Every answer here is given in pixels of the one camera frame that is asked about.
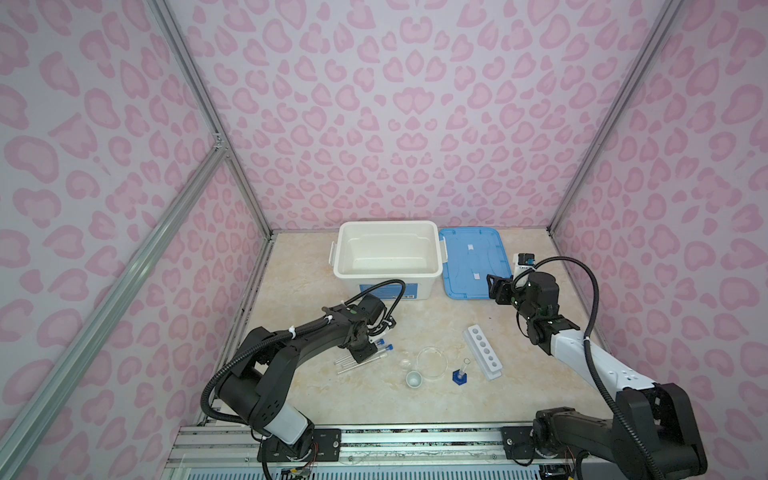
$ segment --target white handle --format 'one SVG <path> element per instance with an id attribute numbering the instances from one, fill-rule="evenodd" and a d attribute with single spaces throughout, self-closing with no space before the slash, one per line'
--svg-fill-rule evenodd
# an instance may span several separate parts
<path id="1" fill-rule="evenodd" d="M 328 264 L 333 266 L 333 261 L 336 259 L 336 242 L 331 242 L 331 253 L 328 254 Z"/>
<path id="2" fill-rule="evenodd" d="M 440 240 L 440 254 L 442 255 L 442 262 L 448 261 L 448 247 L 445 245 L 445 238 Z"/>

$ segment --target blue hexagonal base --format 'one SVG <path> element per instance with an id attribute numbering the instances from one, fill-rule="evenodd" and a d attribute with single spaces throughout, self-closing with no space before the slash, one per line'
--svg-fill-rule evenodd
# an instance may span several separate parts
<path id="1" fill-rule="evenodd" d="M 456 385 L 464 385 L 467 383 L 467 374 L 465 373 L 463 376 L 458 376 L 459 370 L 454 370 L 453 372 L 453 381 L 456 382 Z"/>

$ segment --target blue lid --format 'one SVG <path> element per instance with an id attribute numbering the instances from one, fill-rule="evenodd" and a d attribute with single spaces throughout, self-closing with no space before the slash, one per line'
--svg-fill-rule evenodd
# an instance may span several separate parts
<path id="1" fill-rule="evenodd" d="M 509 278 L 507 253 L 498 232 L 488 227 L 444 228 L 448 262 L 442 268 L 445 292 L 457 300 L 487 300 L 488 283 L 485 276 Z"/>

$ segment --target beige table surface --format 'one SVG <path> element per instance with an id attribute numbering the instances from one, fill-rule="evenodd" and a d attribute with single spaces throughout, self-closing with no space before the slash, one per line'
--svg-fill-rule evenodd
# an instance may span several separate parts
<path id="1" fill-rule="evenodd" d="M 535 253 L 539 260 L 555 255 L 545 230 L 499 233 L 510 259 L 518 252 Z M 246 331 L 298 326 L 321 316 L 322 306 L 349 298 L 328 265 L 337 237 L 337 233 L 278 235 Z M 583 328 L 587 316 L 564 267 L 552 263 L 542 271 L 558 280 L 561 313 Z M 397 326 L 386 341 L 394 351 L 387 358 L 340 376 L 333 360 L 346 351 L 329 349 L 298 368 L 288 402 L 316 425 L 530 421 L 537 410 L 559 406 L 611 417 L 600 395 L 580 376 L 520 334 L 511 306 L 492 300 L 452 300 L 438 278 L 428 299 L 403 300 L 393 315 Z M 476 323 L 504 366 L 502 376 L 492 382 L 485 379 L 462 338 L 462 331 Z M 425 346 L 443 351 L 448 368 L 441 379 L 425 380 L 421 388 L 410 389 L 399 362 L 408 358 L 415 363 Z M 457 386 L 451 373 L 464 358 L 472 360 L 468 382 Z"/>

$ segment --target white storage bin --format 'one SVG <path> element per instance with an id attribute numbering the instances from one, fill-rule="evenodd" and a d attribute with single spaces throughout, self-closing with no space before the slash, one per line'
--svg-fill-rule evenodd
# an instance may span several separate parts
<path id="1" fill-rule="evenodd" d="M 445 241 L 439 241 L 437 225 L 426 220 L 399 222 L 347 222 L 331 244 L 328 263 L 344 282 L 350 296 L 384 280 L 406 282 L 403 299 L 423 300 L 442 275 L 448 261 Z M 378 288 L 382 300 L 394 300 L 400 285 Z"/>

